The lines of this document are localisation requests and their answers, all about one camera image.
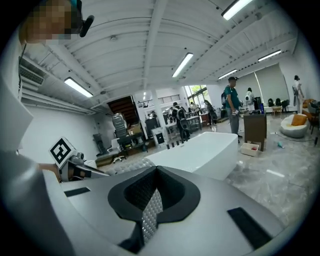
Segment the roller shade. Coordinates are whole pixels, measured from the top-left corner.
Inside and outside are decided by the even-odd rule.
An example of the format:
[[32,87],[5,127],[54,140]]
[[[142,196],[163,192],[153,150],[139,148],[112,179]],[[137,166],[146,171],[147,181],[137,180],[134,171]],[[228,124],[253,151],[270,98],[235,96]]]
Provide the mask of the roller shade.
[[279,64],[258,70],[255,74],[260,84],[264,103],[268,102],[270,98],[274,102],[276,98],[280,98],[282,101],[289,100],[287,84]]
[[244,75],[240,77],[238,81],[236,81],[235,89],[238,93],[239,100],[243,101],[244,106],[246,105],[245,97],[249,87],[252,89],[254,97],[261,97],[255,73]]

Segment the staircase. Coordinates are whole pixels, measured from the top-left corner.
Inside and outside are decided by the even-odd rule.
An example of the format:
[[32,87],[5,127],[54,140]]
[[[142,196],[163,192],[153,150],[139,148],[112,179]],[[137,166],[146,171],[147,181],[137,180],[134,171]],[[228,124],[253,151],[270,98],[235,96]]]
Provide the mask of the staircase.
[[114,114],[120,113],[123,115],[128,126],[139,121],[136,106],[133,103],[131,96],[111,101],[108,105]]

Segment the white bathtub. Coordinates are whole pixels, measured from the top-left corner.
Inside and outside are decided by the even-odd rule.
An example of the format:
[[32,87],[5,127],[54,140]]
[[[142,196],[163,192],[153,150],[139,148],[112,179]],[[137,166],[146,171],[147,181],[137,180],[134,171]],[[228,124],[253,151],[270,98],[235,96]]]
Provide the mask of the white bathtub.
[[236,167],[238,136],[204,132],[188,142],[147,156],[156,166],[166,166],[223,181]]

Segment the teal shirt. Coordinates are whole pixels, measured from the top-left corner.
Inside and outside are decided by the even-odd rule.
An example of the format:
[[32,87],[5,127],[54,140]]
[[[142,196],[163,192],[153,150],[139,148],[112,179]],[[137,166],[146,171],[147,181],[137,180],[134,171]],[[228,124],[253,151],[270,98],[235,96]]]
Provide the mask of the teal shirt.
[[227,86],[224,89],[224,93],[225,93],[225,95],[227,97],[226,103],[225,103],[225,107],[229,108],[229,109],[231,108],[230,104],[228,102],[228,95],[231,95],[232,104],[233,104],[235,109],[238,109],[239,108],[239,98],[238,98],[238,93],[237,93],[236,89],[235,88],[231,89],[229,86]]

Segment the ceiling light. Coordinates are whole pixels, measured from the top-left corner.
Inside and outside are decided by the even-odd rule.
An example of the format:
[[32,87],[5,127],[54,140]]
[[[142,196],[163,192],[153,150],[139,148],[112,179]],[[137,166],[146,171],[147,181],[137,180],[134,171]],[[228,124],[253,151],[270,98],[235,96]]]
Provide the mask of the ceiling light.
[[275,55],[277,55],[277,54],[279,54],[279,53],[281,53],[281,50],[277,50],[277,51],[275,51],[275,52],[273,52],[273,53],[268,54],[267,56],[264,56],[264,57],[262,57],[262,58],[259,58],[259,59],[258,59],[258,62],[262,62],[262,61],[264,61],[265,59],[271,58],[272,56],[275,56]]
[[193,53],[188,52],[182,62],[180,63],[180,65],[178,66],[178,68],[176,69],[176,71],[174,72],[174,74],[172,75],[173,78],[176,78],[179,73],[181,72],[181,70],[187,65],[187,63],[190,61],[190,59],[193,57]]
[[230,4],[223,13],[221,13],[222,17],[224,17],[227,21],[230,20],[234,15],[236,15],[243,7],[252,2],[253,0],[236,0],[232,4]]
[[93,95],[88,92],[86,89],[84,89],[80,84],[78,84],[75,80],[73,80],[71,77],[68,77],[64,82],[70,86],[71,88],[75,89],[79,93],[83,94],[84,96],[91,98]]
[[279,177],[281,177],[281,178],[284,178],[284,177],[285,177],[283,174],[281,174],[281,173],[279,173],[279,172],[276,172],[276,171],[273,171],[273,170],[267,169],[266,172],[267,172],[267,173],[270,173],[270,174],[277,175],[277,176],[279,176]]
[[225,77],[227,77],[227,76],[229,76],[229,75],[231,75],[231,74],[233,74],[234,72],[237,72],[238,70],[232,70],[232,71],[230,71],[229,73],[226,73],[226,74],[224,74],[223,76],[220,76],[218,79],[222,79],[222,78],[225,78]]

